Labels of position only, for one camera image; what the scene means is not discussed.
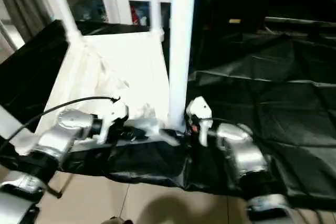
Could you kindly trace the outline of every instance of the white fabric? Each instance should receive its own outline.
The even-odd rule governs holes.
[[[93,95],[121,97],[129,118],[156,116],[167,122],[169,83],[160,38],[155,33],[84,36],[71,43],[46,109]],[[98,114],[112,111],[108,100],[85,101],[68,108]],[[55,123],[61,110],[45,115],[40,134]]]

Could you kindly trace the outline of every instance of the red object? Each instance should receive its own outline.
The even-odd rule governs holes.
[[[132,24],[139,25],[140,23],[139,17],[137,16],[135,8],[132,5],[131,5],[131,15],[132,15]]]

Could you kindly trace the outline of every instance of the black cloth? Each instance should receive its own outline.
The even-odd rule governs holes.
[[[144,30],[78,25],[83,34]],[[0,104],[23,123],[40,113],[66,49],[62,26],[54,22],[6,60],[0,65]],[[214,117],[253,130],[293,206],[336,210],[335,43],[238,33],[207,37],[201,49],[192,61],[188,100],[202,95]],[[15,156],[11,145],[0,161],[15,167],[8,156]],[[125,183],[241,195],[222,153],[192,137],[179,147],[148,143],[72,153],[62,169]]]

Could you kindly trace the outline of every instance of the black cable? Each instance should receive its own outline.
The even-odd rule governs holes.
[[[112,98],[112,97],[85,97],[85,98],[80,98],[80,99],[75,99],[69,102],[65,102],[62,103],[58,106],[55,106],[49,110],[44,111],[43,113],[40,113],[36,116],[34,116],[33,118],[31,118],[30,120],[28,120],[28,122],[26,122],[25,124],[23,124],[21,127],[19,127],[8,139],[5,140],[5,142],[0,146],[0,153],[1,151],[5,148],[5,146],[7,144],[9,144],[9,142],[20,132],[22,131],[24,128],[28,127],[30,124],[34,123],[35,121],[37,121],[38,119],[40,119],[40,117],[44,116],[45,114],[48,114],[54,110],[58,110],[62,107],[68,106],[70,104],[74,104],[77,102],[81,102],[81,101],[88,101],[88,100],[111,100],[112,102],[116,102],[118,99]]]

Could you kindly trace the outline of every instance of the glass cabinet door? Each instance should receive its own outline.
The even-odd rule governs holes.
[[[148,1],[129,1],[132,24],[140,26],[150,26],[150,4]],[[170,20],[170,3],[161,3],[161,20],[162,27],[169,27]]]
[[[76,21],[108,23],[103,0],[67,0]]]

